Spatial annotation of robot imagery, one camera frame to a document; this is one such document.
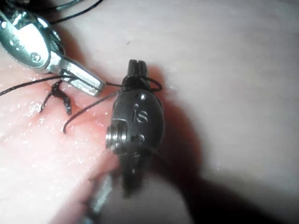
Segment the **left arm needle driver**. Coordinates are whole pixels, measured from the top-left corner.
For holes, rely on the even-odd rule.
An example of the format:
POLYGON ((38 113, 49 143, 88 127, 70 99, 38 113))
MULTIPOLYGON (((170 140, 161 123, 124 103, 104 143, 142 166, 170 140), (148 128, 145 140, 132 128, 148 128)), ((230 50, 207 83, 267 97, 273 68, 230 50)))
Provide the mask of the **left arm needle driver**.
POLYGON ((59 60, 65 56, 55 29, 21 7, 0 10, 0 45, 16 62, 41 73, 58 73, 59 60))

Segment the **right arm needle driver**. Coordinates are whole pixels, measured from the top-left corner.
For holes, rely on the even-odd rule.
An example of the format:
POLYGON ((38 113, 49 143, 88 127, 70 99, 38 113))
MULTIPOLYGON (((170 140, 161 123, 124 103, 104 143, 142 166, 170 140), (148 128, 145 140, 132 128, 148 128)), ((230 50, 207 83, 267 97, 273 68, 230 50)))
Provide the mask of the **right arm needle driver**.
POLYGON ((116 154, 156 154, 165 129, 164 111, 154 93, 128 90, 118 95, 107 128, 106 148, 116 154))

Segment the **left arm needle driver jaw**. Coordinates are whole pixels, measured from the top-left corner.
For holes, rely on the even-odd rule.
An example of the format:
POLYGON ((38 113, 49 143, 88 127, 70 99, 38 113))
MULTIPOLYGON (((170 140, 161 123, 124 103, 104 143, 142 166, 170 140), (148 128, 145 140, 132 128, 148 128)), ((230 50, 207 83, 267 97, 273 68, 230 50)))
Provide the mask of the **left arm needle driver jaw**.
POLYGON ((91 96, 99 96, 103 89, 103 80, 90 74, 64 74, 63 81, 91 96))
POLYGON ((51 55, 51 59, 50 59, 49 65, 48 65, 48 71, 50 71, 52 73, 59 74, 59 75, 90 74, 92 76, 98 77, 75 60, 72 60, 66 56, 57 54, 55 52, 51 52, 50 55, 51 55))

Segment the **right arm needle driver jaw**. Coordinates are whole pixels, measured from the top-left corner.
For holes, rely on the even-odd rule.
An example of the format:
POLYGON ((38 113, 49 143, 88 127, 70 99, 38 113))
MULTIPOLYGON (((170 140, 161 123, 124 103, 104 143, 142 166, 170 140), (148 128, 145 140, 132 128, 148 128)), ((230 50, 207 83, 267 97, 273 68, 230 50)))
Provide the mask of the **right arm needle driver jaw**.
POLYGON ((140 80, 143 84, 144 89, 149 90, 150 89, 150 84, 147 81, 147 77, 148 77, 147 65, 142 60, 139 60, 139 72, 140 72, 140 80))
POLYGON ((139 86, 139 65, 137 60, 129 60, 127 75, 123 78, 122 86, 133 89, 139 86))

